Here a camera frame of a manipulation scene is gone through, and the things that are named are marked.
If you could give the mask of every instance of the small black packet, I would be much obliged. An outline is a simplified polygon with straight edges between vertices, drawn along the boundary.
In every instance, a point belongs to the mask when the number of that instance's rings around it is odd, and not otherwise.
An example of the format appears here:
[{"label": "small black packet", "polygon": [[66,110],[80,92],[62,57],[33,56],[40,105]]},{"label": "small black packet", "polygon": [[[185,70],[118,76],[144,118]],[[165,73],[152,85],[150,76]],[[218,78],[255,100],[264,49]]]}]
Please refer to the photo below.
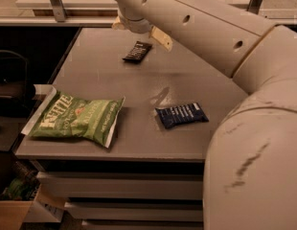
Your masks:
[{"label": "small black packet", "polygon": [[123,58],[125,61],[130,61],[133,63],[139,63],[145,57],[145,55],[151,49],[152,44],[146,42],[137,41],[132,50],[128,53],[126,57]]},{"label": "small black packet", "polygon": [[174,107],[155,108],[165,128],[172,128],[193,122],[209,122],[198,103],[189,103]]}]

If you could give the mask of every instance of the green chip bag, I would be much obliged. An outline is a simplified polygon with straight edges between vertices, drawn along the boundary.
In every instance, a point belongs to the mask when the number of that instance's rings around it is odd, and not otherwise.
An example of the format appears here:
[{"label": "green chip bag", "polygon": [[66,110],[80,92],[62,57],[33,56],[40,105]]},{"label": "green chip bag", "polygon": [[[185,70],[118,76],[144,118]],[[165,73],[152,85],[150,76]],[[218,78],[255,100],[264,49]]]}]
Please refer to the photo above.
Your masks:
[{"label": "green chip bag", "polygon": [[84,137],[108,148],[124,98],[88,101],[52,88],[23,128],[32,137]]}]

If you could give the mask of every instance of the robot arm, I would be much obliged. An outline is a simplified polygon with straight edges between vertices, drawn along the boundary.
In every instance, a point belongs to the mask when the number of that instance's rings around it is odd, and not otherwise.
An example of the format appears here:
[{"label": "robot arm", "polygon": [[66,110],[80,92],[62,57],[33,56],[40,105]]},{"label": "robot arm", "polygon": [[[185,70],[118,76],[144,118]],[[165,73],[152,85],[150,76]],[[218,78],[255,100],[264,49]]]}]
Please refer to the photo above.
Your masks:
[{"label": "robot arm", "polygon": [[205,229],[297,229],[297,34],[215,0],[116,1],[133,32],[151,23],[250,94],[208,149]]}]

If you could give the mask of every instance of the screw hole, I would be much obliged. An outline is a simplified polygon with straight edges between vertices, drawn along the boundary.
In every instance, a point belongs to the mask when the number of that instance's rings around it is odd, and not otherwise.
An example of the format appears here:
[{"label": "screw hole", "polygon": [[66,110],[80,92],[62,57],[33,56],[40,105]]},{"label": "screw hole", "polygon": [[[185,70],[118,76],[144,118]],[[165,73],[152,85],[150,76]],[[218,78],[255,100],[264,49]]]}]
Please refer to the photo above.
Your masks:
[{"label": "screw hole", "polygon": [[184,18],[184,20],[183,20],[183,24],[184,24],[184,26],[187,25],[187,23],[188,23],[189,20],[190,20],[190,16],[187,15],[187,16]]},{"label": "screw hole", "polygon": [[234,45],[234,51],[237,52],[243,46],[243,41],[239,41]]},{"label": "screw hole", "polygon": [[145,5],[148,0],[142,0],[142,5]]}]

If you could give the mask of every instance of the cabinet drawer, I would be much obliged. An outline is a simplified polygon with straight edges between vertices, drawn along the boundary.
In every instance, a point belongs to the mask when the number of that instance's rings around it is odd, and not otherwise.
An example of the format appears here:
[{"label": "cabinet drawer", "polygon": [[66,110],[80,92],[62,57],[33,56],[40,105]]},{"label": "cabinet drawer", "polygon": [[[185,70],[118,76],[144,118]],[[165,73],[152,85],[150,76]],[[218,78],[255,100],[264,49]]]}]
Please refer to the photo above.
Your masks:
[{"label": "cabinet drawer", "polygon": [[65,209],[75,219],[203,221],[201,204],[193,202],[67,202]]},{"label": "cabinet drawer", "polygon": [[202,199],[201,175],[40,172],[37,178],[61,197]]},{"label": "cabinet drawer", "polygon": [[204,230],[200,222],[83,220],[86,230]]}]

